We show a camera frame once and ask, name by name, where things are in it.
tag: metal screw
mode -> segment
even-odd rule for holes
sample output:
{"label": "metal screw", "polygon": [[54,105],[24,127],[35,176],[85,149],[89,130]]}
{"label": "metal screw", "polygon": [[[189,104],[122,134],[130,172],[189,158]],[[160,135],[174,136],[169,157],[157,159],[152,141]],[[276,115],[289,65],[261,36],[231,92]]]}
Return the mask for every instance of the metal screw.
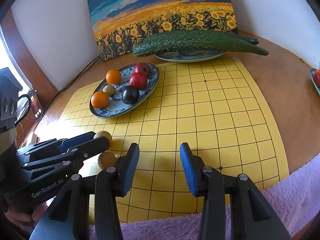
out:
{"label": "metal screw", "polygon": [[212,170],[213,170],[213,168],[210,167],[210,166],[204,166],[204,167],[203,167],[203,171],[204,171],[204,172],[211,172]]}
{"label": "metal screw", "polygon": [[116,168],[114,166],[110,166],[107,168],[107,172],[109,172],[109,173],[113,173],[115,171],[116,171]]}
{"label": "metal screw", "polygon": [[78,180],[78,179],[80,179],[80,175],[79,175],[79,174],[73,174],[73,175],[71,176],[71,179],[72,179],[72,180]]}
{"label": "metal screw", "polygon": [[241,173],[241,174],[239,175],[239,179],[241,179],[241,180],[247,180],[247,179],[248,179],[248,176],[245,175],[245,174],[243,174],[243,173]]}

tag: lavender plush blanket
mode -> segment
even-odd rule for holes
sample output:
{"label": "lavender plush blanket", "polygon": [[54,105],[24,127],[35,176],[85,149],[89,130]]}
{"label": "lavender plush blanket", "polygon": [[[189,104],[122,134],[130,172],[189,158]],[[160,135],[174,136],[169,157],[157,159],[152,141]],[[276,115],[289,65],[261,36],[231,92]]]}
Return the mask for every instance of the lavender plush blanket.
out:
{"label": "lavender plush blanket", "polygon": [[[320,210],[320,154],[263,195],[294,236]],[[196,240],[201,214],[122,224],[124,240]],[[226,239],[230,239],[230,205],[226,208]],[[90,240],[95,240],[94,226]]]}

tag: white wall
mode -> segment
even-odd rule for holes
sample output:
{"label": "white wall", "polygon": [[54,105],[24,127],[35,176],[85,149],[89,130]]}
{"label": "white wall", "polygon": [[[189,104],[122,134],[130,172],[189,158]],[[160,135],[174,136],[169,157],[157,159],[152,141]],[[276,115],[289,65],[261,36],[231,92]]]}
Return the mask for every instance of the white wall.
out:
{"label": "white wall", "polygon": [[[320,23],[305,0],[231,0],[238,27],[288,49],[319,68]],[[98,55],[87,0],[16,0],[23,40],[61,89]]]}

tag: sunflower field painting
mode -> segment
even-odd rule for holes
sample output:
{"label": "sunflower field painting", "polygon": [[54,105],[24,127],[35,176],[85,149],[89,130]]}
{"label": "sunflower field painting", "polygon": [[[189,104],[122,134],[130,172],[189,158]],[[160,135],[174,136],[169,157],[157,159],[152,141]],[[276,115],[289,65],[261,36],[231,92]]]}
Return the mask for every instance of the sunflower field painting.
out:
{"label": "sunflower field painting", "polygon": [[102,60],[128,53],[163,31],[205,29],[237,33],[231,0],[88,0]]}

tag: purple fabric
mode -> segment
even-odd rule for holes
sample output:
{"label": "purple fabric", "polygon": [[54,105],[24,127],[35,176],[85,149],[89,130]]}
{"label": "purple fabric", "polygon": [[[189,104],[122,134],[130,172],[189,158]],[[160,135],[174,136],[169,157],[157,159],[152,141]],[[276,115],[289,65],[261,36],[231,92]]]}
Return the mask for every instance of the purple fabric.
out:
{"label": "purple fabric", "polygon": [[[298,233],[320,210],[320,154],[263,195],[291,236]],[[124,240],[196,240],[201,214],[122,224]],[[226,239],[230,239],[230,205],[226,208]],[[90,240],[95,240],[90,226]]]}

